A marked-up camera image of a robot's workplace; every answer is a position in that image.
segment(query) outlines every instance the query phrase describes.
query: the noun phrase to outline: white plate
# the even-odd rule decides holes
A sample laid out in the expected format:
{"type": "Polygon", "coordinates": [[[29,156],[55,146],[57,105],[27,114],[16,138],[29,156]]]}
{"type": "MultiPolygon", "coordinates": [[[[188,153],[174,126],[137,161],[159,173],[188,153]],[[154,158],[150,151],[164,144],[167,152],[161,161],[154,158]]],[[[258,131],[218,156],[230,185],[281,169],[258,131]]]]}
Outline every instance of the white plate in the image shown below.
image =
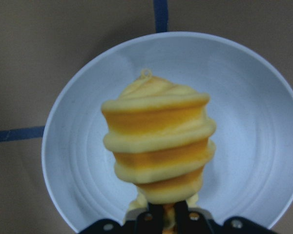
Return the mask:
{"type": "Polygon", "coordinates": [[[43,175],[69,226],[81,231],[107,217],[122,222],[135,187],[114,174],[102,139],[103,101],[149,68],[208,92],[217,122],[214,159],[198,204],[222,223],[241,215],[271,227],[293,200],[293,91],[250,49],[191,32],[148,35],[117,45],[83,67],[57,98],[42,142],[43,175]]]}

